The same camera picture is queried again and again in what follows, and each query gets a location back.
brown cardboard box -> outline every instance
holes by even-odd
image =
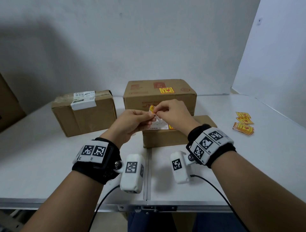
[[[96,106],[73,110],[71,107],[74,94],[57,97],[52,103],[52,111],[67,137],[85,134],[109,128],[116,120],[117,114],[113,96],[109,90],[95,92]]]
[[[212,127],[217,127],[214,121],[207,115],[193,116],[200,124],[209,124]],[[188,139],[182,132],[172,130],[144,130],[144,148],[157,148],[165,146],[174,146],[187,144]]]
[[[162,91],[169,93],[161,93],[160,88],[166,88]],[[190,114],[194,115],[196,92],[182,79],[129,81],[123,95],[126,109],[144,111],[149,111],[150,105],[156,106],[161,101],[172,99],[183,101]]]
[[[0,74],[0,132],[26,116],[17,98]]]

white label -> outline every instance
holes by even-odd
[[[95,92],[94,91],[86,91],[86,92],[79,92],[73,94],[73,99],[80,99],[85,97],[94,97]]]
[[[168,130],[169,126],[168,123],[166,123],[164,120],[156,120],[155,122],[152,122],[149,130]]]
[[[82,99],[75,99],[71,103],[72,110],[81,110],[97,106],[95,97],[84,97]]]

yellow warning sticker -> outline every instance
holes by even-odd
[[[175,93],[171,87],[159,88],[160,93]]]

